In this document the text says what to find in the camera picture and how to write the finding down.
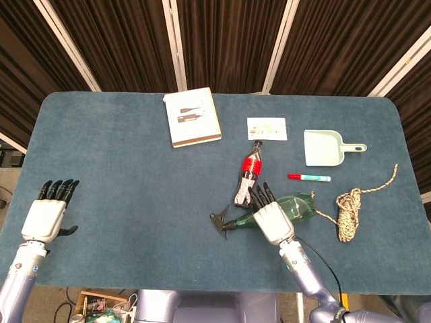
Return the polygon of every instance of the curtain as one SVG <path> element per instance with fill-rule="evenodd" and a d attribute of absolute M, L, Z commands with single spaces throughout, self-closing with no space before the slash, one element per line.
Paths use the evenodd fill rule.
<path fill-rule="evenodd" d="M 175 92 L 160 0 L 51 0 L 102 91 Z"/>
<path fill-rule="evenodd" d="M 187 87 L 262 90 L 286 0 L 177 0 Z"/>
<path fill-rule="evenodd" d="M 431 191 L 431 52 L 387 95 L 398 108 L 421 194 Z"/>
<path fill-rule="evenodd" d="M 431 222 L 431 203 L 426 203 L 424 205 L 426 216 L 428 217 L 428 221 Z"/>
<path fill-rule="evenodd" d="M 89 90 L 33 1 L 0 1 L 0 131 L 27 147 L 47 95 Z"/>
<path fill-rule="evenodd" d="M 431 1 L 301 0 L 272 94 L 367 96 L 431 24 Z"/>

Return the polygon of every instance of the red marker cap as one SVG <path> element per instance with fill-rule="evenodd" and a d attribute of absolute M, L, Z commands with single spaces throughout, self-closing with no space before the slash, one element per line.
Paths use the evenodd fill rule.
<path fill-rule="evenodd" d="M 301 174 L 288 174 L 290 180 L 301 180 Z"/>

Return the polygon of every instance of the coiled rope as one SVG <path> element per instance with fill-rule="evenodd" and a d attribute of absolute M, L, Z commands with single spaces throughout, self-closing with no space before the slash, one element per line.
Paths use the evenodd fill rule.
<path fill-rule="evenodd" d="M 338 221 L 334 220 L 328 214 L 325 214 L 319 210 L 316 213 L 326 217 L 329 221 L 338 226 L 338 238 L 341 242 L 349 242 L 355 237 L 356 229 L 359 226 L 359 210 L 361 208 L 361 194 L 377 192 L 390 185 L 397 175 L 398 164 L 395 164 L 393 168 L 392 177 L 383 185 L 370 188 L 368 190 L 361 190 L 360 188 L 354 188 L 348 193 L 344 193 L 337 197 L 335 201 L 339 207 Z"/>

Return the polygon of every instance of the dustpan handle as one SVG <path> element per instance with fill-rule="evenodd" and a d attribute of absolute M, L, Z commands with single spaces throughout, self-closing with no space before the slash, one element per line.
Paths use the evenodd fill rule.
<path fill-rule="evenodd" d="M 344 143 L 341 145 L 341 151 L 349 153 L 363 153 L 366 151 L 366 145 L 363 143 Z"/>

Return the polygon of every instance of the black cable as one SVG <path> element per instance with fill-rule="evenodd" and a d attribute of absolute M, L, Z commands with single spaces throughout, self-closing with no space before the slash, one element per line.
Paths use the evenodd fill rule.
<path fill-rule="evenodd" d="M 0 188 L 2 188 L 3 190 L 5 190 L 6 192 L 8 192 L 11 196 L 13 195 L 13 193 L 10 190 L 8 190 L 6 187 L 0 185 Z"/>
<path fill-rule="evenodd" d="M 73 305 L 76 305 L 76 303 L 74 301 L 72 301 L 69 297 L 69 288 L 68 287 L 66 287 L 66 297 L 67 297 L 68 301 L 70 301 Z"/>
<path fill-rule="evenodd" d="M 72 305 L 71 305 L 70 303 L 64 302 L 64 303 L 60 304 L 60 306 L 59 306 L 59 307 L 57 307 L 57 309 L 55 310 L 53 323 L 56 323 L 57 314 L 59 313 L 59 310 L 60 310 L 64 305 L 68 305 L 68 306 L 70 307 L 70 308 L 69 308 L 69 317 L 67 318 L 67 321 L 68 321 L 68 322 L 70 321 L 70 317 L 71 317 L 71 315 L 72 315 Z"/>
<path fill-rule="evenodd" d="M 328 267 L 329 271 L 331 272 L 331 274 L 334 276 L 335 281 L 337 282 L 337 286 L 338 286 L 338 294 L 339 294 L 339 302 L 341 304 L 342 307 L 344 307 L 343 305 L 343 292 L 341 291 L 341 285 L 339 283 L 339 280 L 337 278 L 337 275 L 335 274 L 335 272 L 332 270 L 331 266 L 329 266 L 329 264 L 327 263 L 327 261 L 323 258 L 323 256 L 321 254 L 319 254 L 317 252 L 316 249 L 314 249 L 307 241 L 305 241 L 304 239 L 296 236 L 296 239 L 298 239 L 299 241 L 301 241 L 303 244 L 305 244 L 306 246 L 308 246 L 317 256 L 319 256 L 319 258 L 323 261 L 324 264 L 326 264 L 326 267 Z"/>
<path fill-rule="evenodd" d="M 6 187 L 4 187 L 4 186 L 0 185 L 0 188 L 1 188 L 1 189 L 3 189 L 3 190 L 5 190 L 6 192 L 8 192 L 8 193 L 11 195 L 11 197 L 13 196 L 13 193 L 12 193 L 10 190 L 8 190 Z M 10 204 L 10 202 L 11 202 L 11 201 L 6 202 L 5 207 L 6 207 L 6 206 L 8 206 L 8 205 Z"/>

